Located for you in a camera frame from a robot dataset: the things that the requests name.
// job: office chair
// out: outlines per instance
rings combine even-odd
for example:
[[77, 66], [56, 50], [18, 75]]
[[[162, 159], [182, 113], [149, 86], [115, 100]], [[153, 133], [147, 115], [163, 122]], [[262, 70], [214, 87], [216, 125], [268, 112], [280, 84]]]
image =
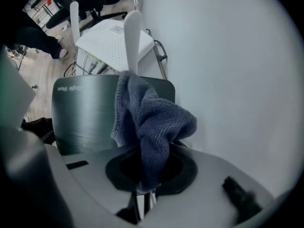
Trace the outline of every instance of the office chair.
[[[38, 3], [40, 3], [42, 0], [36, 0], [32, 4], [32, 8], [36, 7]], [[72, 3], [72, 0], [53, 0], [54, 3], [59, 7], [59, 11], [54, 14], [54, 16], [51, 17], [51, 19], [47, 22], [46, 27], [48, 29], [51, 29], [58, 24], [70, 20], [70, 4]], [[111, 5], [119, 2], [120, 0], [74, 0], [79, 3], [79, 17], [81, 20], [84, 20], [87, 18], [86, 12], [89, 11], [93, 17], [93, 20], [90, 23], [85, 24], [81, 31], [89, 28], [91, 26], [94, 26], [98, 22], [104, 20], [113, 18], [119, 15], [122, 15], [123, 18], [127, 15], [127, 12], [119, 12], [119, 13], [112, 13], [104, 16], [100, 16], [100, 11], [103, 9], [104, 5]]]

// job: black cable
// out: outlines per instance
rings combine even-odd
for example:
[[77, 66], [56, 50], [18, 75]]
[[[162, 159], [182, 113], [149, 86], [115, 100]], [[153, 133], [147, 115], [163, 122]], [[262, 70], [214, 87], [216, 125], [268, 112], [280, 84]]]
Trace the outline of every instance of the black cable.
[[158, 43], [160, 46], [161, 46], [161, 48], [162, 48], [162, 50], [163, 50], [163, 52], [164, 52], [164, 54], [165, 55], [163, 55], [163, 56], [161, 56], [161, 55], [158, 55], [157, 56], [157, 60], [159, 61], [159, 62], [161, 62], [161, 61], [163, 61], [164, 59], [167, 59], [168, 58], [168, 55], [167, 55], [167, 52], [166, 52], [166, 50], [165, 50], [165, 47], [163, 46], [163, 44], [160, 42], [160, 41], [158, 41], [158, 40], [154, 40], [156, 43]]
[[140, 0], [138, 0], [138, 1], [139, 1], [139, 3], [138, 3], [138, 5], [135, 7], [135, 10], [137, 10], [138, 6], [141, 4], [141, 1], [140, 1]]
[[66, 73], [67, 73], [68, 69], [69, 69], [71, 66], [73, 66], [75, 63], [76, 63], [76, 61], [75, 61], [74, 63], [70, 64], [70, 65], [67, 67], [67, 69], [66, 69], [65, 72], [63, 73], [63, 78], [66, 77]]
[[152, 36], [151, 30], [149, 30], [148, 28], [146, 30], [149, 32], [149, 36]]
[[101, 74], [102, 72], [104, 72], [106, 70], [106, 68], [108, 67], [107, 64], [103, 64], [101, 66], [101, 68], [98, 70], [97, 74]]
[[236, 224], [250, 219], [262, 210], [256, 202], [255, 194], [251, 191], [246, 192], [232, 177], [227, 177], [222, 187], [233, 206], [237, 209]]
[[40, 11], [40, 9], [39, 9], [39, 8], [36, 8], [36, 7], [34, 7], [34, 10], [36, 10], [36, 12]]

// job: person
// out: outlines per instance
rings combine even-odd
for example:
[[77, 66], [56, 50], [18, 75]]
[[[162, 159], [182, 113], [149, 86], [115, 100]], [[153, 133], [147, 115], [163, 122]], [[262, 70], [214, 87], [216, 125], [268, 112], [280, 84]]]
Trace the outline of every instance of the person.
[[17, 16], [19, 23], [14, 33], [4, 41], [8, 48], [13, 49], [14, 44], [24, 45], [49, 53], [53, 59], [63, 58], [67, 54], [67, 50], [61, 47], [57, 39], [48, 36], [27, 13], [20, 11]]
[[49, 53], [53, 59], [63, 58], [67, 50], [63, 49], [57, 39], [48, 36], [22, 8], [28, 0], [14, 0], [10, 9], [5, 9], [4, 29], [2, 32], [3, 43], [10, 49], [14, 44], [36, 48]]

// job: desk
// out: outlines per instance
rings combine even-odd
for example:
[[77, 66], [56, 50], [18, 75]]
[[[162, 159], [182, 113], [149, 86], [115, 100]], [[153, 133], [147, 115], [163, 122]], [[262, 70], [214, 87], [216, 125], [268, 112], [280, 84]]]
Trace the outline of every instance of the desk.
[[[96, 24], [90, 29], [97, 29], [99, 24]], [[84, 52], [82, 49], [78, 50], [78, 56], [77, 56], [77, 64], [80, 66], [83, 66], [84, 60], [86, 59], [86, 52]], [[86, 63], [85, 63], [85, 69], [88, 70], [91, 66], [91, 63], [93, 62], [93, 58], [91, 56], [88, 56]], [[98, 63], [97, 67], [93, 70], [93, 74], [95, 74], [101, 64]], [[76, 75], [82, 75], [83, 71], [80, 68], [76, 68]], [[104, 74], [113, 74], [113, 72], [107, 70], [104, 72]], [[145, 76], [145, 77], [152, 77], [152, 78], [162, 78], [161, 70], [158, 65], [156, 55], [154, 50], [150, 50], [138, 63], [138, 75], [139, 76]]]

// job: microfiber cloth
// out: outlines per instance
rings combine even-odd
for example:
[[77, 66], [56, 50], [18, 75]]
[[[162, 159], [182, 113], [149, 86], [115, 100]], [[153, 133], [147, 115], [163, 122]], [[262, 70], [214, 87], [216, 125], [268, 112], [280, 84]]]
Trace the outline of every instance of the microfiber cloth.
[[159, 98], [154, 88], [136, 74], [121, 72], [111, 137], [118, 146], [140, 144], [140, 190], [148, 192], [160, 185], [170, 154], [169, 143], [191, 136], [196, 129], [197, 119], [190, 112]]

